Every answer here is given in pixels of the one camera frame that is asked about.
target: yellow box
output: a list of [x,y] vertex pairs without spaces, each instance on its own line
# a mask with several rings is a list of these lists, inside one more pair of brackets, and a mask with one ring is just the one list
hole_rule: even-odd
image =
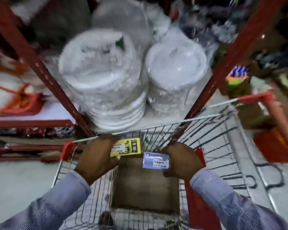
[[121,139],[115,143],[111,156],[127,156],[141,153],[140,138]]

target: purple package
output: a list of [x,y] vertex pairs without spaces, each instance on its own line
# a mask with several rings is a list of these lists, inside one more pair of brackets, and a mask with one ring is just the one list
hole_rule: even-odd
[[169,155],[163,153],[144,152],[143,168],[164,170],[169,168]]

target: shopping cart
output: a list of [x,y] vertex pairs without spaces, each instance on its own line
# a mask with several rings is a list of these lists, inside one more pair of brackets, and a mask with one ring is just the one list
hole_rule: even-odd
[[[175,141],[185,143],[195,150],[201,149],[207,167],[232,186],[236,192],[253,199],[261,189],[261,199],[267,201],[265,206],[277,212],[269,191],[274,187],[284,185],[282,171],[274,164],[255,162],[249,139],[246,138],[235,108],[237,105],[259,101],[264,103],[268,111],[276,116],[277,123],[282,124],[282,129],[286,129],[286,132],[282,131],[282,133],[288,135],[288,121],[280,114],[280,107],[273,101],[273,97],[269,93],[244,96],[207,106],[193,119],[134,131],[117,132],[115,135],[120,135],[122,138],[140,138],[142,152],[159,151]],[[79,156],[77,150],[83,148],[81,144],[95,138],[81,139],[65,145],[53,185],[75,168]],[[265,182],[261,169],[267,166],[272,166],[279,171],[279,183],[267,184]],[[115,172],[115,169],[108,172],[91,186],[92,193],[87,201],[64,221],[61,229],[93,229],[97,227],[101,214],[109,210],[108,202],[111,199],[110,191]],[[184,181],[180,181],[179,186],[180,215],[168,216],[127,209],[110,210],[115,226],[119,229],[157,230],[159,228],[177,229],[173,228],[175,225],[189,229],[188,223],[191,223],[196,216],[191,213],[188,204],[194,200],[190,200]]]

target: white label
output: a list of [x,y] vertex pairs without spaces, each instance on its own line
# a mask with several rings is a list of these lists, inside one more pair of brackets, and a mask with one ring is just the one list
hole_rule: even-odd
[[125,144],[115,144],[111,152],[125,152]]
[[169,168],[169,160],[163,160],[162,158],[154,158],[153,167]]

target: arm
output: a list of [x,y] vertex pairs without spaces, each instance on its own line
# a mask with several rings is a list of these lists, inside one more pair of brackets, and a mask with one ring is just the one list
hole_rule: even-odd
[[283,218],[235,193],[232,187],[211,170],[199,170],[190,180],[190,185],[215,210],[227,230],[288,229]]
[[1,223],[0,229],[59,229],[90,193],[87,182],[78,173],[71,172],[27,209]]

